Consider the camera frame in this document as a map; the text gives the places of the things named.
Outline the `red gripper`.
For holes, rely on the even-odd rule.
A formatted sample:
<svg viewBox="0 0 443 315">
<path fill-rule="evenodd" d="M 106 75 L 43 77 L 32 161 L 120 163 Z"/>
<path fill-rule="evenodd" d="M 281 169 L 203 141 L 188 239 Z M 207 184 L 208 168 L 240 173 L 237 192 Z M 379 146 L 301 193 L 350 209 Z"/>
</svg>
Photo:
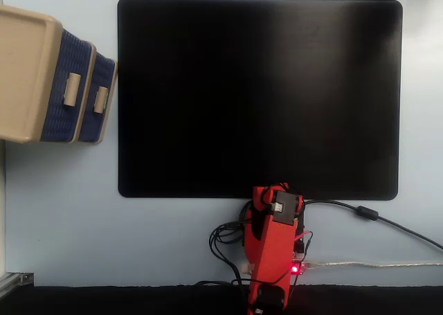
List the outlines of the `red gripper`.
<svg viewBox="0 0 443 315">
<path fill-rule="evenodd" d="M 253 207 L 258 211 L 272 210 L 277 191 L 288 192 L 288 183 L 274 183 L 269 186 L 256 186 L 253 189 Z"/>
</svg>

